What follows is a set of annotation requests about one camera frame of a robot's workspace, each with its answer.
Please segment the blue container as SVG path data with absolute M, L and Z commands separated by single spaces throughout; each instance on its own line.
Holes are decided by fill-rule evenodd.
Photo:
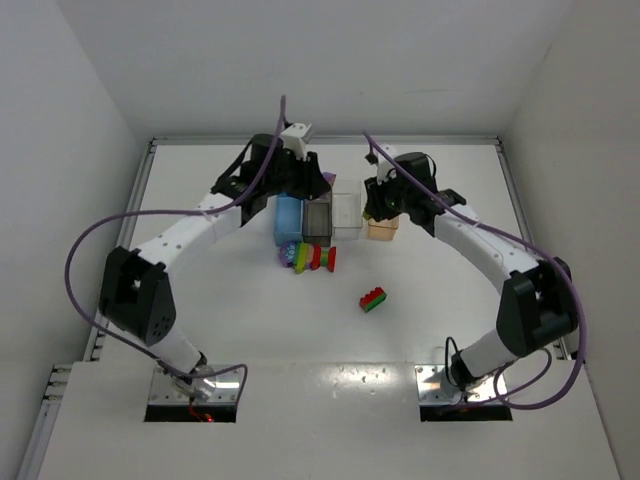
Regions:
M 276 246 L 287 242 L 301 242 L 303 201 L 281 194 L 276 197 L 273 237 Z

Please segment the purple lego brick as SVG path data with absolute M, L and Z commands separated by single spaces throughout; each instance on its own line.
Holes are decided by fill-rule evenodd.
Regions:
M 323 173 L 324 180 L 329 184 L 330 188 L 333 188 L 337 175 L 332 172 L 324 172 Z

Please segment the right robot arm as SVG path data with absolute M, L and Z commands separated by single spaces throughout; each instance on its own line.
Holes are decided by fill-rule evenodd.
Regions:
M 365 158 L 377 169 L 364 182 L 365 217 L 381 222 L 407 215 L 461 254 L 500 295 L 494 328 L 447 360 L 447 385 L 465 391 L 578 328 L 570 270 L 561 259 L 547 260 L 532 247 L 491 231 L 463 196 L 438 188 L 429 155 L 411 152 L 389 160 L 371 151 Z

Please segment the red green red lego stack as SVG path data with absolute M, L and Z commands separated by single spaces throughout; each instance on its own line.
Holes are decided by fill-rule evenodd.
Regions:
M 336 247 L 313 245 L 310 268 L 312 270 L 318 270 L 320 267 L 325 267 L 329 272 L 333 273 L 335 271 L 336 257 Z

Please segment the clear container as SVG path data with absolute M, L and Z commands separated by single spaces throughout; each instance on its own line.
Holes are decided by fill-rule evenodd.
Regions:
M 361 186 L 354 180 L 337 180 L 332 190 L 333 238 L 336 241 L 357 240 L 363 218 Z

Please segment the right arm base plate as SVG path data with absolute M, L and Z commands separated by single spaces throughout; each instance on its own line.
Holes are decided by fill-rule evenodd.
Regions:
M 500 405 L 490 375 L 461 391 L 445 376 L 443 364 L 418 364 L 414 368 L 420 407 L 472 407 Z

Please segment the dark grey container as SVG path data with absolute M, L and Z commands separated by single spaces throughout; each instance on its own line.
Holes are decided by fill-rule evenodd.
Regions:
M 320 247 L 330 247 L 332 235 L 331 200 L 305 200 L 302 222 L 303 241 Z

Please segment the amber container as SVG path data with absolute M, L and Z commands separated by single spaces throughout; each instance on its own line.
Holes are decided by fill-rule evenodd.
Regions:
M 367 238 L 376 241 L 392 241 L 399 228 L 399 220 L 399 216 L 381 221 L 369 219 L 367 221 Z

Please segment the red and green lego block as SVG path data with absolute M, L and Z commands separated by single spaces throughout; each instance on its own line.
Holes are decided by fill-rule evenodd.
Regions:
M 384 302 L 386 298 L 386 291 L 378 286 L 359 299 L 359 307 L 363 312 L 368 313 Z

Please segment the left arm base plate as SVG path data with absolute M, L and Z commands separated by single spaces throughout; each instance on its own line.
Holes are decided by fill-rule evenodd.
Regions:
M 204 365 L 196 372 L 199 377 L 187 381 L 156 367 L 151 378 L 148 404 L 186 407 L 191 400 L 196 406 L 206 407 L 235 407 L 238 404 L 247 376 L 245 364 Z

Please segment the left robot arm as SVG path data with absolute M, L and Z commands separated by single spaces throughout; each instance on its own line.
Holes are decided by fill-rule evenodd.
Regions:
M 278 136 L 256 134 L 196 206 L 164 232 L 107 257 L 99 311 L 135 337 L 171 375 L 185 383 L 208 371 L 206 358 L 176 325 L 171 280 L 189 260 L 246 225 L 270 197 L 314 200 L 330 190 L 318 156 L 308 150 L 309 127 L 293 124 Z

